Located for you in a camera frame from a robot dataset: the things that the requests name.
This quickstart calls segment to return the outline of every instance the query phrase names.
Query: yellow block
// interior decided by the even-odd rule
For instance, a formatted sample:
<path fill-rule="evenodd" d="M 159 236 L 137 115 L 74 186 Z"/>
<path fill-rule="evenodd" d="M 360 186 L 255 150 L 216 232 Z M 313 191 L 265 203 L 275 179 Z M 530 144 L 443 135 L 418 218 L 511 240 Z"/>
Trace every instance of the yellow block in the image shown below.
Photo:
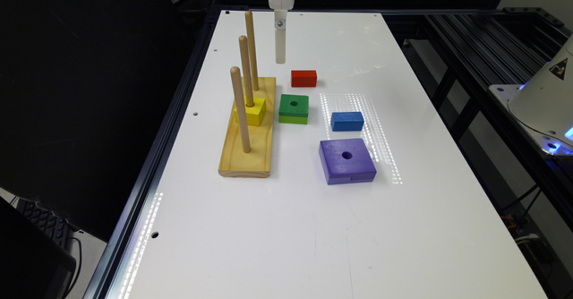
<path fill-rule="evenodd" d="M 249 140 L 251 141 L 251 152 L 249 153 L 243 152 L 239 124 L 234 119 L 235 112 L 231 111 L 225 144 L 218 165 L 220 175 L 224 177 L 258 178 L 265 178 L 270 175 L 276 87 L 277 79 L 259 78 L 259 90 L 253 92 L 256 98 L 266 100 L 267 114 L 262 118 L 260 126 L 249 126 Z"/>
<path fill-rule="evenodd" d="M 244 109 L 247 112 L 247 124 L 260 126 L 262 119 L 265 117 L 265 113 L 267 112 L 267 104 L 264 98 L 252 97 L 252 102 L 254 102 L 254 106 L 248 107 L 246 106 L 246 102 L 244 106 Z M 235 117 L 235 121 L 239 123 L 239 117 L 236 114 L 236 107 L 233 108 L 233 116 Z"/>

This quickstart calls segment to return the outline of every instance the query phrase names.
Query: black cable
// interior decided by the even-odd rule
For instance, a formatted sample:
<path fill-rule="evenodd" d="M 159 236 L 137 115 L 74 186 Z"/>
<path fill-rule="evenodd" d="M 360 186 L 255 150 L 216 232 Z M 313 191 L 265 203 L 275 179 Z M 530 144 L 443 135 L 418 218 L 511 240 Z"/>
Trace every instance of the black cable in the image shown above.
<path fill-rule="evenodd" d="M 512 207 L 516 206 L 520 201 L 522 201 L 525 197 L 529 196 L 529 194 L 531 194 L 532 192 L 534 192 L 535 188 L 537 188 L 537 184 L 534 184 L 527 192 L 525 192 L 523 195 L 519 196 L 519 198 L 517 198 L 516 200 L 512 201 L 510 204 L 506 205 L 506 207 L 504 207 L 503 209 L 501 209 L 502 212 L 505 212 L 508 209 L 511 209 Z"/>
<path fill-rule="evenodd" d="M 70 287 L 69 287 L 68 290 L 65 292 L 64 298 L 65 298 L 66 296 L 68 296 L 68 295 L 72 292 L 73 286 L 75 286 L 75 283 L 78 281 L 78 277 L 80 276 L 80 272 L 81 272 L 81 241 L 80 241 L 79 238 L 73 237 L 73 236 L 72 236 L 72 237 L 68 237 L 68 240 L 76 240 L 76 241 L 78 241 L 78 246 L 80 247 L 80 262 L 78 262 L 78 272 L 76 273 L 75 277 L 73 278 L 73 281 L 72 281 L 72 283 L 70 284 Z"/>
<path fill-rule="evenodd" d="M 567 297 L 570 296 L 571 294 L 573 294 L 573 289 L 571 289 L 571 291 L 569 291 L 569 292 L 563 297 L 563 299 L 567 299 Z"/>
<path fill-rule="evenodd" d="M 517 226 L 521 226 L 521 222 L 523 222 L 523 219 L 526 217 L 526 215 L 529 212 L 529 210 L 531 209 L 531 207 L 534 206 L 534 203 L 537 200 L 537 197 L 539 197 L 539 195 L 541 195 L 541 189 L 539 190 L 539 192 L 537 192 L 535 197 L 531 200 L 531 202 L 529 203 L 529 206 L 527 206 L 526 211 L 523 212 L 523 214 L 521 214 L 521 217 L 517 220 Z"/>

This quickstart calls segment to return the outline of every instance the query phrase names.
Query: purple block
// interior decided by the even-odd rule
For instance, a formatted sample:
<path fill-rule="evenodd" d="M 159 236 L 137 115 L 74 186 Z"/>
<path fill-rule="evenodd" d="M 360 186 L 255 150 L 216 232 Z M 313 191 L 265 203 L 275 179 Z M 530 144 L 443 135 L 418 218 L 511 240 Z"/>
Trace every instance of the purple block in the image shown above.
<path fill-rule="evenodd" d="M 361 138 L 321 141 L 319 154 L 327 184 L 371 182 L 376 176 L 376 167 Z"/>

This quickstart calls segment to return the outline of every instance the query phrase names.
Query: wooden block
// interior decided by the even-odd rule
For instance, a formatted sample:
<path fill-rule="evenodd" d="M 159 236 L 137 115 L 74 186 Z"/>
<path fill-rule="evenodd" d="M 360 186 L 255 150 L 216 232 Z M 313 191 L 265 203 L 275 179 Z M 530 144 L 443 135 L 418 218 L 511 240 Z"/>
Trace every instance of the wooden block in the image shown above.
<path fill-rule="evenodd" d="M 282 124 L 308 124 L 308 117 L 279 115 L 278 121 Z"/>
<path fill-rule="evenodd" d="M 319 155 L 327 184 L 365 183 L 376 176 L 362 138 L 321 141 Z"/>
<path fill-rule="evenodd" d="M 259 78 L 259 90 L 254 91 L 256 98 L 264 98 L 267 114 L 261 126 L 249 126 L 251 152 L 244 153 L 241 144 L 239 125 L 235 122 L 233 111 L 229 117 L 225 145 L 218 165 L 218 173 L 224 177 L 268 177 L 270 174 L 270 151 L 272 145 L 272 127 L 275 109 L 275 88 L 277 79 Z"/>
<path fill-rule="evenodd" d="M 333 112 L 330 118 L 332 131 L 361 131 L 363 125 L 362 112 Z"/>
<path fill-rule="evenodd" d="M 308 117 L 308 96 L 281 94 L 278 114 Z"/>
<path fill-rule="evenodd" d="M 290 86 L 293 88 L 315 88 L 316 71 L 291 71 Z"/>
<path fill-rule="evenodd" d="M 260 126 L 262 123 L 262 119 L 264 119 L 265 114 L 267 113 L 267 104 L 264 98 L 257 98 L 253 97 L 252 101 L 254 102 L 254 106 L 247 107 L 246 106 L 247 97 L 244 97 L 245 101 L 245 111 L 247 114 L 247 124 L 249 125 L 256 125 Z M 239 118 L 236 114 L 236 108 L 233 109 L 233 115 L 235 117 L 235 121 L 239 123 Z"/>

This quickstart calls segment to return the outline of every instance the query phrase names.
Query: white table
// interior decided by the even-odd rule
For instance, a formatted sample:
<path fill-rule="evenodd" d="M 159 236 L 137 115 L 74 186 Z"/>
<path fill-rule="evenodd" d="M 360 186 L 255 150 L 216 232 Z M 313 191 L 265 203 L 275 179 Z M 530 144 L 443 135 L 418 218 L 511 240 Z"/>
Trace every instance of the white table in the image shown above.
<path fill-rule="evenodd" d="M 545 298 L 379 14 L 254 13 L 260 77 L 277 78 L 270 177 L 218 175 L 244 12 L 222 13 L 154 201 L 110 296 Z M 290 88 L 316 70 L 316 88 Z M 281 93 L 310 97 L 280 124 Z M 362 111 L 362 132 L 329 114 Z M 372 183 L 326 185 L 319 141 L 363 137 Z M 151 238 L 158 232 L 157 238 Z"/>

